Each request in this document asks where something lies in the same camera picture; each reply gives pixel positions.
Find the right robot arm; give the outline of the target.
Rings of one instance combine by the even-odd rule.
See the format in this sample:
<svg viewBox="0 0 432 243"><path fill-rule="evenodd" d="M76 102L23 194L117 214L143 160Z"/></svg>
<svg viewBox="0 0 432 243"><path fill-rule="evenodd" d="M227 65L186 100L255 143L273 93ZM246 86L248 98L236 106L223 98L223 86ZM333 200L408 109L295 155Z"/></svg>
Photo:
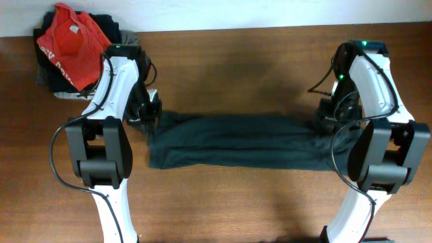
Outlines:
<svg viewBox="0 0 432 243"><path fill-rule="evenodd" d="M328 72L336 80L320 100L317 118L331 134L331 167L349 189L337 215L322 229L320 241L368 242L378 210L413 181L431 130L416 122L404 105L384 43L342 43ZM336 139L361 124L366 126L349 152L348 174L343 175L334 153Z"/></svg>

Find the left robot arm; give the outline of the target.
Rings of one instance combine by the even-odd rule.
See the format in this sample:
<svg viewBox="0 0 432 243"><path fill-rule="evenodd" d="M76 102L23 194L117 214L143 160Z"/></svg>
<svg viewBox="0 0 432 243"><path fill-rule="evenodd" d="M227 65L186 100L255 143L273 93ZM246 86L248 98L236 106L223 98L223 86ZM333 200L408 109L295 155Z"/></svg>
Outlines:
<svg viewBox="0 0 432 243"><path fill-rule="evenodd" d="M133 154L124 124L152 133L162 102L145 80L155 65L140 45L114 44L101 55L101 75L88 107L64 125L80 191L92 195L104 242L138 242L128 202Z"/></svg>

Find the dark green t-shirt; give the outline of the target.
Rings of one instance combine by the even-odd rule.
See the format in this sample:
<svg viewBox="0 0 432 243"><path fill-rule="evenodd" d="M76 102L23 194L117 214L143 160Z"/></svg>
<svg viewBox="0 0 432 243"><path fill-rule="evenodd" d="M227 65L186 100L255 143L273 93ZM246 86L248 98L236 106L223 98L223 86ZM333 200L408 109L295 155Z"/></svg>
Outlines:
<svg viewBox="0 0 432 243"><path fill-rule="evenodd" d="M331 171L332 162L347 172L348 155L360 129L344 130L330 145L331 134L312 121L259 115L163 113L147 146L149 165L175 169L192 165Z"/></svg>

